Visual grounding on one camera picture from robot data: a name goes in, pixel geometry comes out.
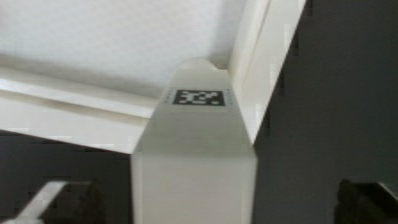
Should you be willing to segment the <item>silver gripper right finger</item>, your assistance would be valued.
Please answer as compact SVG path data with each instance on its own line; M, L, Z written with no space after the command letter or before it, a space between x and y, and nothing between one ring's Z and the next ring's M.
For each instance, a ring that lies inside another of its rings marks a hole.
M380 182L339 182L335 224L398 224L398 189Z

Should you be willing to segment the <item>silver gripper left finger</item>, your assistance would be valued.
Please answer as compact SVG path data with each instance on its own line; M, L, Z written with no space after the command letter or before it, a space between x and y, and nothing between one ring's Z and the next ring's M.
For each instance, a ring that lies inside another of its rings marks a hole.
M95 224L92 182L49 181L10 224Z

